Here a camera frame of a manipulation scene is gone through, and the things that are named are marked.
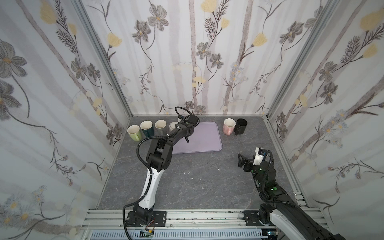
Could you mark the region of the white ceramic mug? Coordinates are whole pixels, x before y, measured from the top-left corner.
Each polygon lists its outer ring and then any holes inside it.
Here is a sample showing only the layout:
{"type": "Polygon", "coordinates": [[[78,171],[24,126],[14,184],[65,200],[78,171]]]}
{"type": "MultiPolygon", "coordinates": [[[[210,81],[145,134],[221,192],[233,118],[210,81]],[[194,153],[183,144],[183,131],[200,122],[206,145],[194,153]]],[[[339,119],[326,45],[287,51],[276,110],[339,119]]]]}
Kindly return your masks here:
{"type": "Polygon", "coordinates": [[[178,122],[171,122],[169,125],[169,133],[172,132],[176,128],[176,124],[178,122]]]}

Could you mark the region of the grey ceramic mug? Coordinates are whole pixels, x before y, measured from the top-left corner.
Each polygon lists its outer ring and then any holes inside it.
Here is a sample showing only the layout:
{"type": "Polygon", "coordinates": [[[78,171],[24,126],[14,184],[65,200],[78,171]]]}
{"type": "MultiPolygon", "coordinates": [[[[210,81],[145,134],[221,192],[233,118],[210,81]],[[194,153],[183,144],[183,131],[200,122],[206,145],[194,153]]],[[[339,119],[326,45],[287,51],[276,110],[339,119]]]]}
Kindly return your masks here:
{"type": "Polygon", "coordinates": [[[156,121],[155,128],[158,136],[163,136],[167,134],[167,122],[165,120],[156,121]]]}

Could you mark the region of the black ceramic mug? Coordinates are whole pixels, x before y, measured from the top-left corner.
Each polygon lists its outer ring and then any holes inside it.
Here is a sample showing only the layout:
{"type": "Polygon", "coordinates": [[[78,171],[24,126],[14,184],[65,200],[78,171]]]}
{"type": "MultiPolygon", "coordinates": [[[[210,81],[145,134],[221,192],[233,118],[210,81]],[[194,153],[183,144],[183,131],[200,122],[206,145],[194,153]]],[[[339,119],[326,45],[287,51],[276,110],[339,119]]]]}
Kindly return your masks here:
{"type": "Polygon", "coordinates": [[[235,135],[236,136],[237,135],[242,135],[245,132],[247,125],[248,125],[247,120],[242,119],[242,118],[237,119],[236,120],[236,125],[235,125],[235,128],[234,128],[235,135]]]}

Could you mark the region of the pink ceramic mug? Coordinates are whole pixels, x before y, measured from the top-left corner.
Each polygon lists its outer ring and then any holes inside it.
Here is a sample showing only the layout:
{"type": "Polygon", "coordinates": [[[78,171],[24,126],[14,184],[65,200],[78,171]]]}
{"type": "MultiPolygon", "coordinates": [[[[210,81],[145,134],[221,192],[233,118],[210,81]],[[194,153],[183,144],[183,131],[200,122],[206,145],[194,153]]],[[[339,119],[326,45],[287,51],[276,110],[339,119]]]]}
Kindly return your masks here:
{"type": "Polygon", "coordinates": [[[236,121],[234,119],[231,119],[231,118],[225,119],[224,125],[223,125],[223,133],[227,136],[230,136],[234,131],[235,126],[236,126],[236,121]]]}

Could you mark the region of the dark green ceramic mug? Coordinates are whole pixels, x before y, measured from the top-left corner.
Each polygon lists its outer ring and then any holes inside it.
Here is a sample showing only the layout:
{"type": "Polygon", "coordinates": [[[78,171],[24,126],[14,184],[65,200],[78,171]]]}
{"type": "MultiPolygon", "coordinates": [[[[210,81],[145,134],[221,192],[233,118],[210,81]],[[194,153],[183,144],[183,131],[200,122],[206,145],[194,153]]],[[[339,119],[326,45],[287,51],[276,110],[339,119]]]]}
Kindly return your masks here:
{"type": "Polygon", "coordinates": [[[141,122],[140,128],[146,138],[153,137],[155,135],[155,130],[152,121],[146,120],[141,122]]]}

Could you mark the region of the light green ceramic mug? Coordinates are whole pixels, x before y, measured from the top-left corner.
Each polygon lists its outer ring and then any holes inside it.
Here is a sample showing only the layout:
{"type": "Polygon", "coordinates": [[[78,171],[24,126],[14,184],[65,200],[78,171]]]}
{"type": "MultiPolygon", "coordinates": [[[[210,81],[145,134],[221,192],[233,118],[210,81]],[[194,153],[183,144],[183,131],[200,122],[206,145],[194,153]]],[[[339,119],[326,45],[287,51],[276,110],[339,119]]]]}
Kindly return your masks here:
{"type": "Polygon", "coordinates": [[[141,128],[138,125],[129,126],[127,133],[134,142],[140,142],[142,140],[141,128]]]}

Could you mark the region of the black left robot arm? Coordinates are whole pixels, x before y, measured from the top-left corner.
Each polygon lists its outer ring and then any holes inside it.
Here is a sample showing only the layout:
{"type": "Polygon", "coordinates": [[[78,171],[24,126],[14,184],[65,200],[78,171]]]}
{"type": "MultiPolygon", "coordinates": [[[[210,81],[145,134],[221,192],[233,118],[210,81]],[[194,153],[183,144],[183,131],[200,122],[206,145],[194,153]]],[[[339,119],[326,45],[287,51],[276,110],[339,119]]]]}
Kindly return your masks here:
{"type": "Polygon", "coordinates": [[[175,129],[166,135],[148,137],[140,141],[137,146],[137,157],[147,168],[147,175],[141,197],[137,201],[123,206],[123,210],[133,207],[130,215],[123,214],[124,224],[127,226],[133,224],[148,226],[151,224],[154,219],[156,192],[162,174],[171,164],[173,148],[182,139],[188,142],[195,127],[200,123],[200,119],[193,114],[184,117],[179,115],[179,119],[180,121],[175,124],[175,129]],[[140,147],[146,141],[151,141],[151,144],[144,160],[140,155],[140,147]]]}

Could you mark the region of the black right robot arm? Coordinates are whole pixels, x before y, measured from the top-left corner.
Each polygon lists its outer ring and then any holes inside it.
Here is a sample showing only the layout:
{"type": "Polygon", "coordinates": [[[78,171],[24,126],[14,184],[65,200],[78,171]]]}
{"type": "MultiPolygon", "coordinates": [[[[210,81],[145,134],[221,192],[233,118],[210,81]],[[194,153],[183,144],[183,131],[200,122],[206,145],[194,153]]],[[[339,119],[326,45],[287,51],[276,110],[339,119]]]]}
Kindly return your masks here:
{"type": "Polygon", "coordinates": [[[260,205],[258,219],[264,225],[274,225],[291,240],[343,240],[313,220],[276,182],[276,170],[271,151],[261,155],[260,163],[238,154],[238,166],[252,174],[253,181],[264,202],[260,205]]]}

